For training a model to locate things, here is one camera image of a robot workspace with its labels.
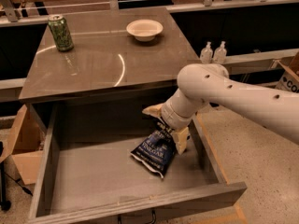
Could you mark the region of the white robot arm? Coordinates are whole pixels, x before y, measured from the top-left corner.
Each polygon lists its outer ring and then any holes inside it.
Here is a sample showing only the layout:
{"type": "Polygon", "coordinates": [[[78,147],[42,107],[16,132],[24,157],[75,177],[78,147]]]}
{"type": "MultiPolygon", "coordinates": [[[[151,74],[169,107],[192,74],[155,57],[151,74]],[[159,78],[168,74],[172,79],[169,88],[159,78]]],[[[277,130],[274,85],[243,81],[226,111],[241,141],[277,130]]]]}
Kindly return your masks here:
{"type": "Polygon", "coordinates": [[[183,67],[178,89],[164,103],[143,110],[172,129],[178,153],[187,146],[188,125],[194,113],[208,103],[222,105],[299,143],[299,94],[236,82],[220,64],[193,63],[183,67]]]}

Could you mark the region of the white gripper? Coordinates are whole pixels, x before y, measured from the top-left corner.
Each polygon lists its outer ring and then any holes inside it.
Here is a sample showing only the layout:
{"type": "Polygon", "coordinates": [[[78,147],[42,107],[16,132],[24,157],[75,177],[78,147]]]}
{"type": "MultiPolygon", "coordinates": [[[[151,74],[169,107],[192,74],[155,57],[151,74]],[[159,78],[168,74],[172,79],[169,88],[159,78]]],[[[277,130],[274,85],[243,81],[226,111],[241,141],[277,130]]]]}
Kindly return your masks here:
{"type": "Polygon", "coordinates": [[[165,102],[163,105],[150,105],[144,108],[142,113],[155,118],[162,116],[163,121],[174,130],[171,132],[171,135],[178,154],[181,155],[185,151],[189,137],[189,128],[187,126],[191,122],[191,118],[183,118],[178,115],[168,102],[165,102]]]}

